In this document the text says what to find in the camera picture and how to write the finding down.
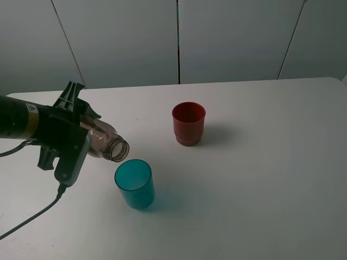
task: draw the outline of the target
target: cable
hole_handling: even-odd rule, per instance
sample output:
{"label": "cable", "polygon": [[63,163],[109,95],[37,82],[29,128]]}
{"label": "cable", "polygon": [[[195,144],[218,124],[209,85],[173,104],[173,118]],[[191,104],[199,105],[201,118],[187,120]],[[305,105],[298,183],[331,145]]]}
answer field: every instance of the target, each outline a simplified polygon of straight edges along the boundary
{"label": "cable", "polygon": [[4,157],[4,156],[7,156],[7,155],[10,155],[10,154],[13,154],[13,153],[16,153],[18,152],[20,149],[22,149],[24,146],[26,145],[31,145],[31,141],[30,140],[25,140],[24,142],[22,142],[20,145],[18,145],[17,147],[7,151],[7,152],[4,152],[4,153],[0,153],[0,157]]}
{"label": "cable", "polygon": [[20,229],[21,227],[27,225],[30,221],[34,220],[35,218],[37,218],[38,216],[44,214],[47,210],[49,210],[51,207],[53,207],[58,200],[61,198],[61,196],[63,195],[63,193],[65,192],[67,186],[65,184],[60,184],[59,188],[58,188],[58,194],[56,195],[55,200],[53,200],[53,202],[51,204],[49,204],[47,207],[45,207],[43,210],[39,211],[38,213],[36,213],[35,215],[33,215],[32,217],[28,218],[26,221],[20,223],[18,226],[14,227],[13,229],[11,229],[10,231],[6,232],[5,234],[0,236],[0,240],[3,240],[5,237],[7,237],[8,235],[12,234],[13,232],[17,231],[18,229]]}

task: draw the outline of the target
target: teal plastic cup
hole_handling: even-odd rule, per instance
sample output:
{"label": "teal plastic cup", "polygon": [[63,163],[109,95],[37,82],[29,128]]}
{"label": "teal plastic cup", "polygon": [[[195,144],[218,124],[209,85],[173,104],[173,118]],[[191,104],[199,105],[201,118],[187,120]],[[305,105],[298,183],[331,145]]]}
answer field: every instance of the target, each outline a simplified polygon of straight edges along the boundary
{"label": "teal plastic cup", "polygon": [[136,210],[149,207],[154,200],[151,167],[145,161],[134,159],[121,164],[114,181],[127,204]]}

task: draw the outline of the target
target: red cup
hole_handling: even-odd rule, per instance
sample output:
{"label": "red cup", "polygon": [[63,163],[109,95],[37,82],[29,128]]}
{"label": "red cup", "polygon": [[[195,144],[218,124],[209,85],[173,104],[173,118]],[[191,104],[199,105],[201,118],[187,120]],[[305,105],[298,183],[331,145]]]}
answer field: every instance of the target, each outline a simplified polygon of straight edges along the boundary
{"label": "red cup", "polygon": [[194,102],[184,102],[173,108],[173,131],[181,145],[193,146],[200,141],[205,115],[205,109]]}

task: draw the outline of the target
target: sticker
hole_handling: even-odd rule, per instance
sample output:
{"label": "sticker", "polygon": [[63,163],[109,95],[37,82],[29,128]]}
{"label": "sticker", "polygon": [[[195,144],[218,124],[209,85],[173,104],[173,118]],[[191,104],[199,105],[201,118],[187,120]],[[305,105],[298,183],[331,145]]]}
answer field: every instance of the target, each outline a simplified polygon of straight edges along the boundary
{"label": "sticker", "polygon": [[28,109],[28,124],[27,124],[27,128],[25,129],[22,137],[27,139],[27,138],[31,137],[37,129],[37,126],[38,126],[38,109],[33,104],[25,103],[25,105],[27,106],[27,109]]}

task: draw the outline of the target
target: white table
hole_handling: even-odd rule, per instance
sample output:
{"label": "white table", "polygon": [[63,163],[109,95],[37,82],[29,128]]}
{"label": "white table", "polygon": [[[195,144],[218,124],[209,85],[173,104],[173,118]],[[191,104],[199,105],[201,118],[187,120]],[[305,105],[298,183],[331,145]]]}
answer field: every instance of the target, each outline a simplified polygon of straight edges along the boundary
{"label": "white table", "polygon": [[[10,96],[47,105],[60,92]],[[0,259],[347,259],[347,87],[332,78],[83,90],[152,167],[150,211],[129,208],[118,164],[87,157],[62,199],[0,242]],[[207,112],[202,142],[171,110]],[[0,140],[1,151],[20,141]],[[38,147],[0,158],[0,233],[56,196]]]}

